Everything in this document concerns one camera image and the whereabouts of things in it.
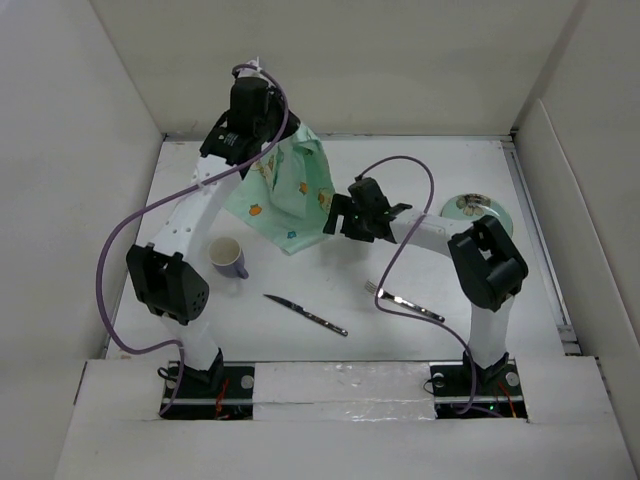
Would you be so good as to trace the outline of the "green cartoon print cloth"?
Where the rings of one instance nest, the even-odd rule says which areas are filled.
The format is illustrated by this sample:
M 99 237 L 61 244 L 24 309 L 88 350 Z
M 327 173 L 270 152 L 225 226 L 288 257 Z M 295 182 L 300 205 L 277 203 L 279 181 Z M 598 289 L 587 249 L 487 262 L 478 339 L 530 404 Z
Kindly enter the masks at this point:
M 334 193 L 324 147 L 300 124 L 251 166 L 225 208 L 293 255 L 324 240 Z

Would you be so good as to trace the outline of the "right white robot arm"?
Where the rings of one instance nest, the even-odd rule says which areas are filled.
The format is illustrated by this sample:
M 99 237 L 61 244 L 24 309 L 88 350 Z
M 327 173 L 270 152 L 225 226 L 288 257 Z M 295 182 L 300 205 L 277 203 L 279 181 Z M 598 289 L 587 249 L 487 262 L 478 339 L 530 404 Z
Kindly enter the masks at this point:
M 405 203 L 391 205 L 374 179 L 363 178 L 346 195 L 333 196 L 323 232 L 369 243 L 404 243 L 450 258 L 471 303 L 470 352 L 463 355 L 462 381 L 476 394 L 497 384 L 508 361 L 510 310 L 529 270 L 496 217 L 453 220 Z

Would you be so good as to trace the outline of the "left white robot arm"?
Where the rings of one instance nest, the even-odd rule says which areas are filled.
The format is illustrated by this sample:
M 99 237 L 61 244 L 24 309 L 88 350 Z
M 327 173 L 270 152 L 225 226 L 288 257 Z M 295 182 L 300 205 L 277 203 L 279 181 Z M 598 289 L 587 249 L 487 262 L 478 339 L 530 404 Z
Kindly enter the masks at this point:
M 223 357 L 207 321 L 209 298 L 202 267 L 206 238 L 226 199 L 249 166 L 278 133 L 292 133 L 290 115 L 276 87 L 260 76 L 235 80 L 230 107 L 200 147 L 191 189 L 146 246 L 132 246 L 126 263 L 137 299 L 182 342 L 188 384 L 201 396 L 222 387 Z

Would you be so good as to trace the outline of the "steel fork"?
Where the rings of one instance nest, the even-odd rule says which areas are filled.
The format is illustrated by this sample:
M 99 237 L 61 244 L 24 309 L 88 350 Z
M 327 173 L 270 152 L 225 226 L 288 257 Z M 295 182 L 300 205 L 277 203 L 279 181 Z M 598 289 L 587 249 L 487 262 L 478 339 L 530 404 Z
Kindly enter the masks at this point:
M 419 314 L 425 318 L 429 318 L 431 320 L 438 321 L 440 323 L 445 322 L 445 318 L 431 310 L 428 310 L 414 302 L 408 301 L 401 296 L 394 295 L 382 288 L 380 288 L 377 284 L 373 283 L 370 280 L 367 280 L 365 283 L 365 290 L 371 295 L 376 296 L 377 298 L 391 302 L 396 306 L 404 308 L 412 313 Z

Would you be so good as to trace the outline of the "light green floral plate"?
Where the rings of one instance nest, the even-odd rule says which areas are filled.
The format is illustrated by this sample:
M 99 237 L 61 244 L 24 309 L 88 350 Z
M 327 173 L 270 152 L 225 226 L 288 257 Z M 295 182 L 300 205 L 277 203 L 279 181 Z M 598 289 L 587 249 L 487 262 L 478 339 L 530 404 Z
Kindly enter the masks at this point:
M 485 215 L 497 218 L 507 234 L 512 237 L 514 226 L 507 210 L 488 196 L 466 193 L 450 198 L 442 207 L 440 215 L 453 220 L 476 220 Z

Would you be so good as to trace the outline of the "steel table knife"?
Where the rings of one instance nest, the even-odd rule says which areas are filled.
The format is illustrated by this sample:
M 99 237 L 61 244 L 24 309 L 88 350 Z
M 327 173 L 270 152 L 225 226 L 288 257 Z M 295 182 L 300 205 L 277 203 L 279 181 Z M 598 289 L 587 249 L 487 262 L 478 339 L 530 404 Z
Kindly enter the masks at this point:
M 277 303 L 277 304 L 279 304 L 279 305 L 281 305 L 281 306 L 283 306 L 283 307 L 285 307 L 285 308 L 287 308 L 287 309 L 289 309 L 289 310 L 291 310 L 291 311 L 293 311 L 293 312 L 305 317 L 306 319 L 314 322 L 315 324 L 318 324 L 318 325 L 320 325 L 320 326 L 332 331 L 333 333 L 336 333 L 336 334 L 338 334 L 338 335 L 340 335 L 342 337 L 347 337 L 349 335 L 349 332 L 346 329 L 344 329 L 342 327 L 339 327 L 339 326 L 337 326 L 337 325 L 335 325 L 335 324 L 333 324 L 333 323 L 331 323 L 331 322 L 329 322 L 329 321 L 327 321 L 327 320 L 325 320 L 325 319 L 323 319 L 323 318 L 321 318 L 321 317 L 319 317 L 319 316 L 317 316 L 317 315 L 315 315 L 315 314 L 313 314 L 311 312 L 308 312 L 302 306 L 300 306 L 300 305 L 298 305 L 298 304 L 296 304 L 296 303 L 294 303 L 294 302 L 292 302 L 290 300 L 287 300 L 285 298 L 282 298 L 282 297 L 279 297 L 279 296 L 276 296 L 276 295 L 272 295 L 272 294 L 264 294 L 264 297 L 266 297 L 266 298 L 274 301 L 275 303 Z

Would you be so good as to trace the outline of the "purple ceramic mug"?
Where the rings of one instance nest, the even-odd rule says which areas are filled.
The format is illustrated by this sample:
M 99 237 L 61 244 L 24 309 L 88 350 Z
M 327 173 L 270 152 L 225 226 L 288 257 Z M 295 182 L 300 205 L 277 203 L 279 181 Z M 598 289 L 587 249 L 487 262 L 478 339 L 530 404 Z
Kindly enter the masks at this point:
M 214 269 L 225 278 L 248 279 L 245 257 L 241 245 L 231 237 L 213 240 L 208 248 L 209 260 Z

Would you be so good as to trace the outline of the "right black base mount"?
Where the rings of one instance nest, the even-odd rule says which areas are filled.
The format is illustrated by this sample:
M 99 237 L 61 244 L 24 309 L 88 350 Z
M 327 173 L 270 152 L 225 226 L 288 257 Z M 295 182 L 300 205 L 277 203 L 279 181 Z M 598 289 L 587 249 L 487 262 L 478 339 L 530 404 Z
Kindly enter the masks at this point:
M 429 363 L 423 389 L 433 397 L 437 420 L 528 418 L 516 362 L 509 359 L 496 373 L 477 373 L 475 388 L 469 368 L 459 361 Z

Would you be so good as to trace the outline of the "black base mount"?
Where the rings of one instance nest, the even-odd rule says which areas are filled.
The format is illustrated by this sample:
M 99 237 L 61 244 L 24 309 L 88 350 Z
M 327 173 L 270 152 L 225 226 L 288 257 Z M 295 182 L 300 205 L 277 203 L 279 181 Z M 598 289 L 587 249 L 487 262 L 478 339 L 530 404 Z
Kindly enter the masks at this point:
M 159 415 L 165 420 L 251 420 L 256 375 L 254 363 L 225 363 L 211 382 L 184 372 L 176 386 L 179 362 L 159 367 L 164 381 Z
M 433 397 L 437 420 L 528 418 L 516 362 L 509 359 L 496 373 L 477 373 L 475 388 L 469 368 L 459 361 L 429 363 L 423 389 Z

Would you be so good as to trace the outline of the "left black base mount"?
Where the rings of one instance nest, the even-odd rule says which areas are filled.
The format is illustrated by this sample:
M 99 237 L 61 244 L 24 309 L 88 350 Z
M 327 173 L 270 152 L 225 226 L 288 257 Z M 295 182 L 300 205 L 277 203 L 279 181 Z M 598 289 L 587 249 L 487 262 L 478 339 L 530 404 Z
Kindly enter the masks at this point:
M 159 415 L 165 420 L 251 420 L 256 375 L 254 363 L 225 363 L 211 382 L 184 372 L 176 386 L 179 362 L 159 367 L 164 381 Z

